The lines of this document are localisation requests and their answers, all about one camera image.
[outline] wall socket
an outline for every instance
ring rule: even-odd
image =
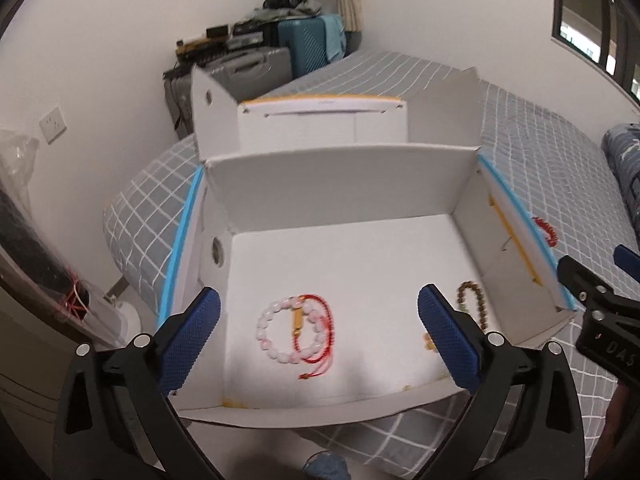
[[[59,107],[54,108],[40,121],[40,129],[44,138],[51,144],[57,137],[66,132],[65,120]]]

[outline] floor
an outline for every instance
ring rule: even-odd
[[[143,332],[155,332],[156,316],[129,287],[118,298],[140,314]],[[288,430],[246,430],[194,422],[189,432],[226,480],[298,480],[302,466],[323,449]],[[353,480],[392,480],[393,476],[347,460]]]

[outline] cardboard box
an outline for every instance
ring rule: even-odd
[[[170,399],[180,416],[250,428],[370,420],[458,389],[425,348],[420,289],[456,305],[481,285],[489,330],[536,347],[571,317],[541,232],[478,155],[474,69],[408,101],[316,96],[238,105],[194,70],[204,163],[188,201],[167,286],[183,311],[203,285],[222,316]],[[255,336],[272,301],[317,294],[335,321],[334,362],[270,360]],[[467,296],[478,320],[475,297]],[[301,342],[312,337],[305,324]],[[292,313],[269,337],[291,350]]]

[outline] blue textured pad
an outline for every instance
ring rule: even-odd
[[[158,387],[165,395],[178,390],[187,380],[191,368],[220,319],[220,296],[211,289],[191,310],[169,346],[162,354]]]
[[[431,290],[429,285],[420,291],[418,315],[422,324],[457,386],[474,393],[480,384],[480,358],[451,317],[451,312],[453,309],[447,300]]]
[[[613,253],[613,262],[640,283],[640,256],[635,252],[624,245],[619,245]]]

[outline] white beaded bracelet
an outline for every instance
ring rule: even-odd
[[[267,338],[269,322],[273,320],[275,315],[281,310],[297,310],[299,308],[302,309],[306,318],[314,326],[314,331],[316,332],[314,342],[308,348],[301,349],[300,352],[294,351],[289,354],[286,352],[280,352],[273,345],[273,342]],[[324,324],[322,315],[318,310],[316,310],[314,301],[310,299],[303,301],[299,296],[271,303],[268,309],[260,316],[257,323],[257,331],[255,333],[255,338],[260,342],[260,348],[265,350],[271,359],[277,360],[282,364],[293,365],[297,365],[304,359],[309,359],[310,357],[319,354],[322,351],[322,348],[324,348],[325,343],[327,343],[328,337],[327,327]]]

